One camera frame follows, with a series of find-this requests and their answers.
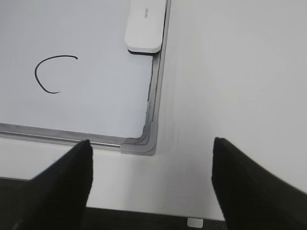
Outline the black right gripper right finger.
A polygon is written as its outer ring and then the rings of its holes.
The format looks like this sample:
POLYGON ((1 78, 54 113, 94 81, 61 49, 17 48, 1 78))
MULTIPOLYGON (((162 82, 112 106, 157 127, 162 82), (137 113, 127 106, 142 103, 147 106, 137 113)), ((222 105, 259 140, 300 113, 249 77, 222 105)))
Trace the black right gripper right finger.
POLYGON ((305 230, 307 195, 225 138, 213 145, 212 184, 229 230, 305 230))

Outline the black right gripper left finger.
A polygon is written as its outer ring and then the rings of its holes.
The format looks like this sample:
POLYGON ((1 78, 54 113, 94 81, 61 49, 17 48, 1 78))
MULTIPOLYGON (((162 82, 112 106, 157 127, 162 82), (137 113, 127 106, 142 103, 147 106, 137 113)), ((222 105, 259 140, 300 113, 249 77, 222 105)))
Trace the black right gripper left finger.
POLYGON ((93 148, 76 144, 0 201, 2 230, 79 230, 93 183, 93 148))

